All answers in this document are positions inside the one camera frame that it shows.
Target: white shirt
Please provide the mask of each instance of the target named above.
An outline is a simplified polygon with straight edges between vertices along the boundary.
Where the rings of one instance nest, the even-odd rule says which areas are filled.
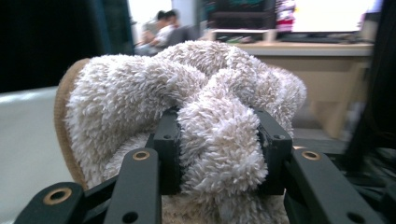
[[[163,27],[158,34],[155,36],[155,39],[159,41],[159,43],[156,45],[156,47],[163,47],[166,46],[168,42],[168,37],[172,32],[175,30],[175,27],[173,25],[167,25]]]

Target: monitor screen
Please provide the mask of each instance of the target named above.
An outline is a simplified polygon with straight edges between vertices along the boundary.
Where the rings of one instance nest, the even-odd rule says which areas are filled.
[[[264,0],[217,0],[218,11],[262,12]]]
[[[293,33],[349,33],[361,29],[372,0],[276,0],[276,29]]]

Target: dark hair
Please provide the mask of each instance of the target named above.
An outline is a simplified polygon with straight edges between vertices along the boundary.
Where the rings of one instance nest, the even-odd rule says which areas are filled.
[[[160,21],[163,19],[167,19],[167,17],[166,17],[166,13],[161,10],[157,13],[157,21]]]
[[[165,13],[166,19],[169,19],[173,16],[177,18],[177,13],[174,10],[170,10]]]

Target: black metal frame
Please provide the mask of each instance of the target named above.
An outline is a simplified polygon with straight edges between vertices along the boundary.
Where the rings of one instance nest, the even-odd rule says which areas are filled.
[[[388,216],[381,219],[326,155],[292,150],[291,138],[279,124],[265,111],[255,113],[269,171],[258,194],[283,195],[286,189],[290,223],[387,222]],[[161,195],[180,192],[178,135],[177,110],[171,108],[146,147],[125,155],[118,176],[86,192],[76,183],[43,189],[15,223],[161,223]],[[391,195],[384,194],[382,201],[394,203]]]

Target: screw hole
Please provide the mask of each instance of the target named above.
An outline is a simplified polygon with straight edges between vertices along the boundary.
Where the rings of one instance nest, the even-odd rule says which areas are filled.
[[[62,197],[64,197],[64,195],[66,195],[66,193],[64,191],[58,191],[58,192],[55,192],[54,194],[52,194],[50,196],[50,199],[51,200],[59,200]]]
[[[54,189],[44,197],[44,204],[54,205],[66,201],[72,195],[70,188]]]
[[[318,153],[312,152],[312,151],[304,151],[303,157],[305,157],[306,159],[311,160],[311,161],[320,160],[320,155]]]
[[[132,156],[132,158],[136,161],[143,161],[145,159],[147,159],[149,157],[149,152],[147,151],[138,151],[136,153],[134,153],[134,155]]]
[[[360,224],[365,223],[364,218],[362,216],[360,216],[359,214],[349,212],[346,215],[351,221],[353,221],[355,223],[360,223]]]
[[[136,212],[129,212],[122,217],[123,223],[134,223],[138,218]]]

